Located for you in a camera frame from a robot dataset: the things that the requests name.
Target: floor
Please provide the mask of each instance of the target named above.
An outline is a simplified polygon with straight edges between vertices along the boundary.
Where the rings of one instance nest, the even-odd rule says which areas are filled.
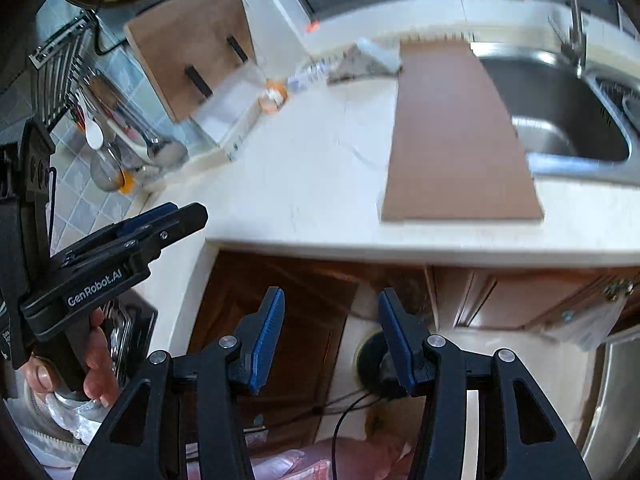
[[[376,295],[361,286],[354,299],[353,310],[362,316],[374,318],[377,311]],[[336,361],[329,400],[356,392],[361,388],[354,372],[354,358],[363,340],[380,330],[377,322],[350,316],[347,319],[340,351]],[[581,414],[593,379],[594,354],[582,352],[572,344],[559,344],[533,333],[480,332],[470,330],[441,330],[440,334],[461,349],[482,354],[494,354],[497,349],[510,348],[523,361],[540,388],[548,397],[569,433],[578,437],[582,427]],[[332,406],[346,408],[357,395]],[[379,404],[367,410],[349,413],[340,427],[340,436],[365,438],[367,413],[376,410],[383,417],[389,431],[403,436],[410,445],[420,427],[423,398],[400,399]],[[322,419],[316,440],[331,438],[339,415]],[[467,394],[466,446],[463,480],[476,477],[478,460],[478,394]]]

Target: wooden board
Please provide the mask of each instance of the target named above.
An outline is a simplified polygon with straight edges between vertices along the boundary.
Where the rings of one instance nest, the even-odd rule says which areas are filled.
[[[193,65],[212,91],[242,66],[226,42],[233,36],[249,59],[254,46],[242,0],[168,0],[126,23],[125,34],[174,123],[204,97],[184,74]]]
[[[401,47],[383,221],[541,220],[524,148],[462,41]]]

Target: faucet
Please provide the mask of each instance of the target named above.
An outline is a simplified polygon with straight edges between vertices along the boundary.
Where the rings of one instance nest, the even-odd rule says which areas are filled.
[[[582,11],[578,0],[570,0],[570,3],[573,24],[569,30],[568,40],[551,16],[549,23],[562,42],[560,47],[562,54],[578,69],[578,72],[581,72],[587,61],[587,37],[582,30]]]

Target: sink rim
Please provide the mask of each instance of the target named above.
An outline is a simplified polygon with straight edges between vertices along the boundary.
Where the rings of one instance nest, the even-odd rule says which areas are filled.
[[[609,113],[620,134],[625,139],[628,157],[622,161],[606,161],[580,156],[551,155],[548,153],[527,153],[527,163],[535,176],[557,176],[579,180],[602,180],[614,184],[640,186],[640,139],[628,119],[600,89],[597,79],[629,86],[640,92],[640,80],[607,65],[588,60],[584,70],[576,67],[560,53],[539,48],[507,43],[475,41],[471,50],[479,59],[528,60],[563,70],[581,79],[591,89],[600,104]]]

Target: silver screw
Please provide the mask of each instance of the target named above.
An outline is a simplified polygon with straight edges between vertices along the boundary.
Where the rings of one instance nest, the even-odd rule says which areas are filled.
[[[159,365],[166,359],[166,352],[164,350],[156,350],[149,356],[149,360],[153,365]]]
[[[222,348],[229,349],[229,348],[233,348],[238,344],[238,339],[236,339],[236,336],[233,336],[233,335],[223,335],[219,339],[218,344]]]
[[[435,346],[436,348],[440,348],[442,346],[445,345],[445,343],[447,342],[446,339],[444,339],[441,335],[430,335],[427,338],[427,343],[429,343],[431,346]]]
[[[506,348],[503,348],[498,352],[498,357],[505,363],[513,363],[516,360],[516,354]]]

